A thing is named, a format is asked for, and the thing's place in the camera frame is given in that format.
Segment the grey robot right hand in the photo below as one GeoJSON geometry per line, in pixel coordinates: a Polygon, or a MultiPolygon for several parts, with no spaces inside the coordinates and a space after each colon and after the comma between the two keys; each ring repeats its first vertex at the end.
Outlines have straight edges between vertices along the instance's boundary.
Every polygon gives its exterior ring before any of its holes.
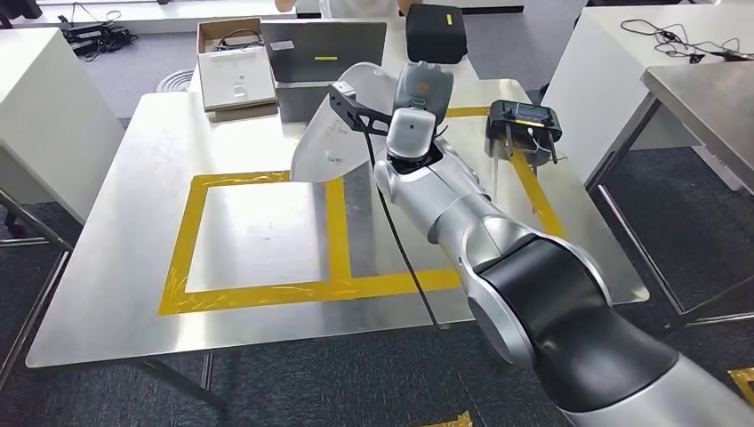
{"type": "Polygon", "coordinates": [[[438,64],[407,62],[399,74],[393,111],[415,108],[435,116],[435,126],[445,119],[452,97],[454,74],[438,64]]]}

